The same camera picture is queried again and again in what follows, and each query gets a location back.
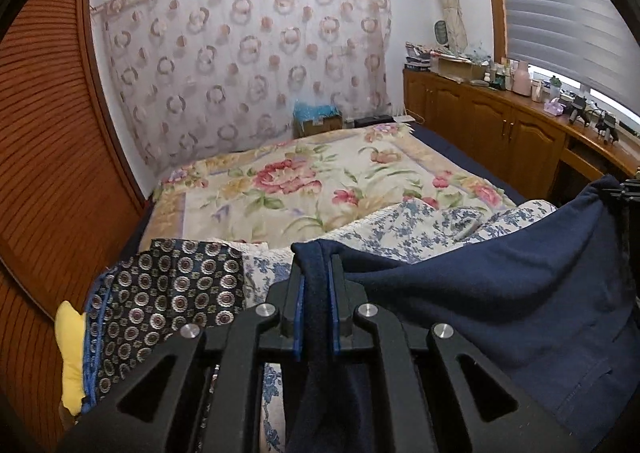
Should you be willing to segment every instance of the cardboard box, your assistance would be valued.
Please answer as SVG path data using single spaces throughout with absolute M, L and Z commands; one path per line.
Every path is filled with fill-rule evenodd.
M 482 80 L 486 71 L 485 67 L 463 61 L 451 61 L 444 58 L 439 58 L 438 61 L 438 73 L 441 76 L 456 76 L 466 81 Z
M 331 117 L 323 117 L 322 124 L 314 124 L 312 120 L 306 120 L 300 123 L 298 119 L 294 119 L 294 127 L 296 130 L 296 138 L 317 135 L 325 131 L 342 129 L 342 116 L 333 115 Z

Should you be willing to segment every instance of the patterned dark fabric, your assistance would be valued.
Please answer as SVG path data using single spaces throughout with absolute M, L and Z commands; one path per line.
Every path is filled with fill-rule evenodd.
M 242 282 L 239 251 L 190 240 L 153 240 L 149 251 L 108 271 L 88 311 L 93 399 L 102 399 L 184 324 L 232 322 L 242 310 Z

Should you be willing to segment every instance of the navy blue sheet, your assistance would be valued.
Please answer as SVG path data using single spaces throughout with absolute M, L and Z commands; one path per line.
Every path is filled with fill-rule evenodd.
M 423 328 L 453 325 L 574 433 L 585 451 L 593 449 L 640 383 L 635 290 L 617 214 L 599 194 L 617 185 L 606 176 L 529 227 L 414 265 L 327 240 L 295 243 L 306 281 L 304 340 L 311 359 L 309 397 L 299 409 L 304 419 L 296 421 L 287 452 L 370 447 L 362 434 L 371 426 L 362 411 L 366 389 L 358 392 L 354 372 L 349 377 L 328 359 L 324 303 L 334 254 L 342 258 L 346 279 L 364 285 L 370 302 Z M 346 420 L 336 418 L 335 408 Z
M 513 202 L 519 206 L 526 202 L 526 198 L 518 193 L 514 188 L 507 184 L 507 182 L 500 180 L 497 176 L 489 172 L 487 168 L 473 160 L 464 151 L 459 150 L 450 142 L 447 142 L 444 138 L 434 133 L 428 128 L 421 126 L 417 122 L 411 123 L 414 128 L 413 136 L 425 143 L 427 146 L 432 147 L 441 155 L 447 157 L 451 162 L 457 164 L 462 169 L 466 169 L 469 173 L 478 175 L 479 177 L 486 178 L 494 186 L 498 186 L 500 189 L 504 189 L 507 196 L 513 200 Z

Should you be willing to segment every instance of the window blind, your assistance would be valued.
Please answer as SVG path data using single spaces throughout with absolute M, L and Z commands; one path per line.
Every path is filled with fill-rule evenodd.
M 640 47 L 610 0 L 505 0 L 508 56 L 640 114 Z

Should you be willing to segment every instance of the lace curtain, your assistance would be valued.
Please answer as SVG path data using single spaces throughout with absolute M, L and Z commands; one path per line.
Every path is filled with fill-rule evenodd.
M 389 0 L 112 0 L 111 77 L 156 174 L 291 138 L 295 100 L 390 111 Z

